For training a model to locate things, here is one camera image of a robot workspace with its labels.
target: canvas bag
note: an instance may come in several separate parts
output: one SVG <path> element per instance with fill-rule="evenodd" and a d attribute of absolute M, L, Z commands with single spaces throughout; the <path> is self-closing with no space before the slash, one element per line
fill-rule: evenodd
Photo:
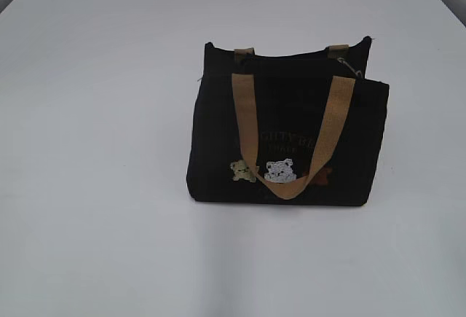
<path fill-rule="evenodd" d="M 364 204 L 388 85 L 354 73 L 336 76 L 346 66 L 333 58 L 254 57 L 242 67 L 253 74 L 205 73 L 202 79 L 186 177 L 191 196 L 205 202 Z"/>

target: yellow bear patch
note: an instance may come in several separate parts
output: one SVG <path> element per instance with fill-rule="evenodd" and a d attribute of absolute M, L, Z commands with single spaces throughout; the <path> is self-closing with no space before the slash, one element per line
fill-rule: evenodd
<path fill-rule="evenodd" d="M 249 167 L 243 159 L 238 160 L 230 164 L 230 168 L 234 171 L 233 181 L 239 181 L 240 179 L 248 180 L 249 182 L 256 182 L 256 177 L 250 172 Z"/>

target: zipper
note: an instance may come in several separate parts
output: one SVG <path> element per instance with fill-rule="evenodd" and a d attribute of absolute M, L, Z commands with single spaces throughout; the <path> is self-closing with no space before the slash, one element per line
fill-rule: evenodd
<path fill-rule="evenodd" d="M 348 62 L 346 62 L 346 60 L 344 58 L 338 57 L 336 60 L 338 62 L 340 62 L 341 64 L 344 64 L 346 67 L 348 67 L 350 69 L 350 71 L 352 71 L 357 78 L 358 77 L 364 78 L 363 72 L 362 71 L 356 71 L 353 67 L 351 67 L 351 65 Z"/>

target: tan strap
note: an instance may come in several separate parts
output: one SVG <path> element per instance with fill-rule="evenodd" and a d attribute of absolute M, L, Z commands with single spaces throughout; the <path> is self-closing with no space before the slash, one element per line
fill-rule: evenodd
<path fill-rule="evenodd" d="M 317 172 L 331 159 L 348 115 L 354 86 L 355 79 L 353 78 L 333 77 L 322 125 L 312 154 L 309 174 L 292 182 L 278 184 L 264 179 L 258 174 L 256 168 L 258 123 L 254 75 L 232 74 L 234 107 L 240 133 L 242 158 L 254 176 L 277 197 L 285 200 L 295 198 L 304 191 Z"/>
<path fill-rule="evenodd" d="M 328 58 L 346 58 L 350 46 L 348 45 L 332 45 L 328 47 Z"/>
<path fill-rule="evenodd" d="M 234 62 L 239 65 L 241 60 L 246 57 L 247 54 L 254 55 L 254 47 L 247 49 L 234 49 Z"/>

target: white bear patch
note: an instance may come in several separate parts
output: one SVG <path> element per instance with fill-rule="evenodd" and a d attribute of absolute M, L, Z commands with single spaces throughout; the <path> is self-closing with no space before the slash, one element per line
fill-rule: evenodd
<path fill-rule="evenodd" d="M 293 164 L 292 159 L 286 158 L 279 162 L 267 162 L 268 173 L 264 174 L 264 178 L 267 181 L 285 184 L 296 180 L 296 174 L 291 168 Z"/>

